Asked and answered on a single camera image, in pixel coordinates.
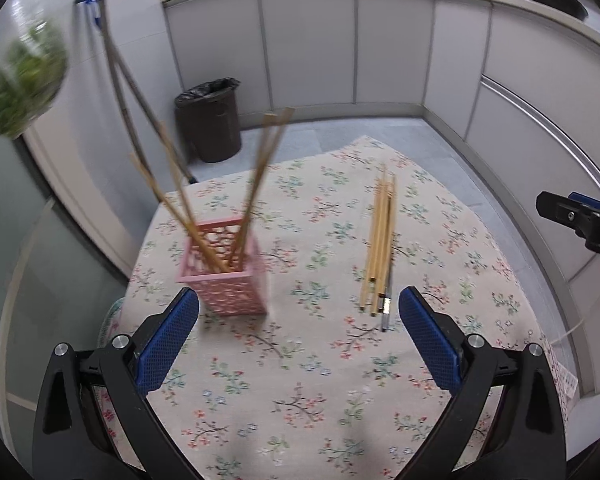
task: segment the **gray floor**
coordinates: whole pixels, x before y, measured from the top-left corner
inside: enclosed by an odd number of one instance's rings
[[[217,164],[198,162],[190,168],[200,181],[253,167],[259,129],[242,133],[243,147],[234,157]],[[516,273],[540,326],[549,341],[566,329],[549,286],[526,242],[500,203],[476,173],[431,126],[415,118],[342,119],[296,123],[289,126],[275,162],[337,150],[368,135],[398,150],[429,171],[487,226]],[[571,348],[555,347],[560,362],[575,374]]]

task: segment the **trash can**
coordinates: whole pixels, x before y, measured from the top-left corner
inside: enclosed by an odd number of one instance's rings
[[[242,147],[235,89],[240,81],[216,79],[190,88],[174,99],[176,124],[187,157],[221,162]]]

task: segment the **pink basket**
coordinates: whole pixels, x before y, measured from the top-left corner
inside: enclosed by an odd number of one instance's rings
[[[202,222],[198,227],[206,241],[225,263],[238,231],[241,217]],[[207,308],[218,316],[266,314],[266,271],[255,237],[249,231],[244,270],[209,273],[199,248],[187,237],[180,273],[176,279],[196,291]]]

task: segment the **silver bolt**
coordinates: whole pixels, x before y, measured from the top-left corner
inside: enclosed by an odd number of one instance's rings
[[[474,348],[482,348],[484,346],[484,338],[481,335],[471,334],[466,340]]]
[[[56,345],[56,348],[54,349],[54,354],[64,355],[64,354],[66,354],[66,351],[68,349],[69,349],[69,345],[67,343],[60,343],[59,345]]]
[[[529,351],[531,352],[531,355],[535,355],[536,357],[542,355],[542,347],[538,343],[531,343],[529,345]]]
[[[113,345],[114,348],[117,348],[118,350],[120,350],[121,348],[124,348],[126,345],[129,344],[129,338],[128,336],[124,335],[124,334],[120,334],[115,336],[115,338],[113,338],[113,341],[111,342],[111,344]]]

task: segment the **tablecloth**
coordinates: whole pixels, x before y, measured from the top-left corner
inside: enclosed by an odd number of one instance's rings
[[[358,309],[374,179],[397,175],[394,297],[408,285],[465,333],[494,346],[542,344],[554,355],[509,264],[479,218],[429,173],[369,137],[270,168],[254,211],[269,281],[266,317],[200,317],[160,390],[148,399],[209,479],[390,479],[440,416],[439,390],[396,313],[390,330]],[[250,173],[187,187],[201,219],[241,212]],[[107,337],[132,333],[180,290],[184,232],[160,206]],[[556,381],[563,413],[566,397]],[[492,390],[460,463],[475,458]],[[122,456],[137,463],[106,394]]]

